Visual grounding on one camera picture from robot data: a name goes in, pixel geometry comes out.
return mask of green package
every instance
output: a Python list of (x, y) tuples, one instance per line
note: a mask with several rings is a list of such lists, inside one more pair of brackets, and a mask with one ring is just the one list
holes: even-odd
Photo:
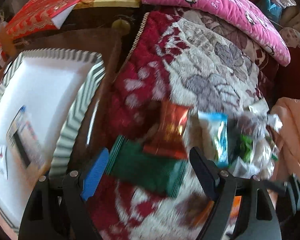
[(175, 198), (185, 176), (188, 160), (177, 160), (142, 152), (142, 145), (118, 136), (111, 149), (106, 174)]
[(240, 135), (240, 153), (239, 156), (245, 163), (250, 162), (252, 154), (252, 139), (246, 135)]

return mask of peach fabric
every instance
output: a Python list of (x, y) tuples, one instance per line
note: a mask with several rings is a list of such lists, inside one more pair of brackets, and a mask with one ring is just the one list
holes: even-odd
[(300, 100), (280, 98), (271, 113), (277, 114), (283, 124), (280, 134), (274, 133), (280, 153), (273, 178), (286, 180), (295, 173), (300, 180)]

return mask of metal bolt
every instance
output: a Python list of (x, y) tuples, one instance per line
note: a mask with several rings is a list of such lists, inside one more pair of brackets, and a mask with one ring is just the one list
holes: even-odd
[(220, 175), (223, 176), (223, 177), (228, 177), (229, 172), (228, 171), (220, 171)]
[(260, 181), (261, 178), (258, 175), (253, 175), (252, 178), (256, 181)]
[(79, 174), (78, 171), (71, 171), (71, 172), (70, 172), (70, 176), (71, 176), (71, 177), (76, 177), (76, 176), (78, 176), (78, 174)]
[(40, 181), (40, 182), (44, 182), (45, 180), (46, 180), (46, 176), (40, 176), (40, 177), (39, 177), (39, 181)]

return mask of floral blanket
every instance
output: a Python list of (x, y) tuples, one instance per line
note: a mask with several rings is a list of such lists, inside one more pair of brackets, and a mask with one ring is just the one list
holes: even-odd
[(259, 67), (258, 89), (261, 93), (257, 91), (258, 96), (265, 97), (268, 102), (272, 101), (274, 78), (279, 64), (256, 41), (235, 26), (208, 12), (173, 6), (160, 6), (157, 10), (166, 14), (179, 15), (188, 21), (203, 25), (235, 44)]
[[(196, 111), (236, 115), (257, 100), (258, 73), (255, 62), (228, 39), (179, 15), (153, 11), (113, 84), (105, 138), (109, 145), (119, 134), (140, 138), (158, 122), (160, 101), (170, 98), (193, 106), (184, 143), (199, 146)], [(175, 199), (103, 176), (87, 205), (103, 239), (191, 240), (201, 227), (189, 224), (206, 201), (189, 165)]]

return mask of pink cloth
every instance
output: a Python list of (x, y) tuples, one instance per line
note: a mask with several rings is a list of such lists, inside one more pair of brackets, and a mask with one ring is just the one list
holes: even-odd
[(300, 100), (280, 98), (271, 113), (277, 114), (283, 124), (280, 134), (274, 135), (280, 154), (273, 178), (286, 180), (295, 173), (300, 180)]
[(287, 66), (289, 50), (271, 22), (248, 0), (142, 0), (145, 4), (183, 6), (218, 16), (254, 39), (275, 60)]

